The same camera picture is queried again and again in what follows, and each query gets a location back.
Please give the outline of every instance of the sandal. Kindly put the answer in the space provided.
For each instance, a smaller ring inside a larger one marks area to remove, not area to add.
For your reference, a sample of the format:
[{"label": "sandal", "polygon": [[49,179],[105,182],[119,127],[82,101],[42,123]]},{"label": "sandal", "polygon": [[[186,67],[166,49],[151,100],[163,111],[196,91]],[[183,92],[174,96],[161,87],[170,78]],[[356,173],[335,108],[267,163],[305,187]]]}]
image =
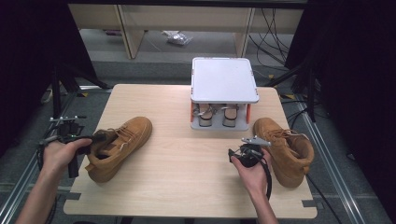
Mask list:
[{"label": "sandal", "polygon": [[210,104],[200,104],[198,105],[199,109],[199,126],[201,127],[209,127],[212,126],[212,107]]},{"label": "sandal", "polygon": [[234,128],[238,115],[238,105],[226,105],[224,108],[223,126]]}]

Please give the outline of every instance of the forearm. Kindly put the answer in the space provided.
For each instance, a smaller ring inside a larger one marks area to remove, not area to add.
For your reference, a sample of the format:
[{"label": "forearm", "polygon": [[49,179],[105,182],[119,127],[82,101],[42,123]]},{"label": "forearm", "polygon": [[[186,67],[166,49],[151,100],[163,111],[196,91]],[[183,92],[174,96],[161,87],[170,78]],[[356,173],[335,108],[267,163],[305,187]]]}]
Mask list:
[{"label": "forearm", "polygon": [[249,196],[256,209],[260,224],[278,223],[274,211],[262,191],[250,191]]},{"label": "forearm", "polygon": [[45,223],[56,197],[60,176],[54,171],[43,169],[40,172],[16,223]]}]

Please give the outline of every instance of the black stand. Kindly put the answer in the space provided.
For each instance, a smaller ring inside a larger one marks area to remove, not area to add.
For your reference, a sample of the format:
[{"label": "black stand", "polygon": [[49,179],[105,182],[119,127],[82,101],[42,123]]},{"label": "black stand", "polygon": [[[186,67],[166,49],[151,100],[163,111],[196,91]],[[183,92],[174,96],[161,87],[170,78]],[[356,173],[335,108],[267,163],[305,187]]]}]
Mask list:
[{"label": "black stand", "polygon": [[331,47],[339,27],[339,22],[341,22],[341,19],[343,18],[343,6],[343,0],[338,0],[334,3],[333,10],[329,18],[319,30],[318,35],[314,39],[312,47],[307,52],[303,62],[290,69],[283,76],[264,85],[265,87],[274,87],[275,85],[297,75],[291,89],[293,92],[301,93],[304,88],[307,88],[307,113],[313,122],[315,122],[315,80],[320,73],[320,68],[325,63],[326,58],[331,51]]}]

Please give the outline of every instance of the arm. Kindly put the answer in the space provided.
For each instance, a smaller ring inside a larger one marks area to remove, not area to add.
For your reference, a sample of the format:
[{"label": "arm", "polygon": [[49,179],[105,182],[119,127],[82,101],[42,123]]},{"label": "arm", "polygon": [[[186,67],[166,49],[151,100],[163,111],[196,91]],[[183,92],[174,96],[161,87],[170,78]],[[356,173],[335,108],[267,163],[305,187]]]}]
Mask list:
[{"label": "arm", "polygon": [[77,149],[91,142],[91,139],[80,139],[67,145],[52,142],[46,147],[43,168],[18,216],[17,224],[46,222],[67,164]]},{"label": "arm", "polygon": [[[268,166],[270,167],[270,154],[264,149],[263,152],[264,158],[269,162]],[[267,178],[262,165],[257,163],[255,166],[247,168],[242,165],[236,157],[232,156],[231,160],[235,168],[238,170],[239,176],[247,189],[250,200],[253,202],[259,223],[277,223],[274,211],[264,193],[267,186]]]}]

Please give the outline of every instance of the hand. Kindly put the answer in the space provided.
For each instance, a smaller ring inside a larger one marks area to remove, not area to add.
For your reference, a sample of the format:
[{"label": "hand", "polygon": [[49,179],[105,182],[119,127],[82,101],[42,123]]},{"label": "hand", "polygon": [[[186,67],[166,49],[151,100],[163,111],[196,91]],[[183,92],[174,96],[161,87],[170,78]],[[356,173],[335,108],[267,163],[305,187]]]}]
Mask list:
[{"label": "hand", "polygon": [[52,171],[57,174],[62,174],[67,164],[74,158],[76,151],[89,145],[91,139],[84,138],[77,141],[63,144],[58,141],[51,142],[44,149],[44,165],[43,170]]},{"label": "hand", "polygon": [[[264,153],[265,161],[268,164],[268,168],[271,169],[271,155],[268,151],[262,148],[262,152]],[[231,157],[231,161],[233,165],[238,170],[239,176],[244,183],[245,188],[251,194],[252,192],[263,193],[263,191],[267,187],[267,176],[265,175],[264,169],[262,165],[258,162],[256,165],[252,167],[245,167],[242,165],[241,161],[238,160],[235,156]]]}]

